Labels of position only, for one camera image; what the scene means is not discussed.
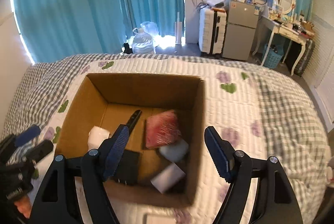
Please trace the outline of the left hand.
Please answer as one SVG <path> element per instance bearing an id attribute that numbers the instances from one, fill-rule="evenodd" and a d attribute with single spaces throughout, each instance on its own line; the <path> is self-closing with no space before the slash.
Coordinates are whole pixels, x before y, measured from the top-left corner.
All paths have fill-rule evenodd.
<path id="1" fill-rule="evenodd" d="M 17 207 L 18 211 L 24 215 L 25 218 L 29 219 L 32 205 L 28 195 L 23 196 L 20 200 L 14 202 L 14 205 Z"/>

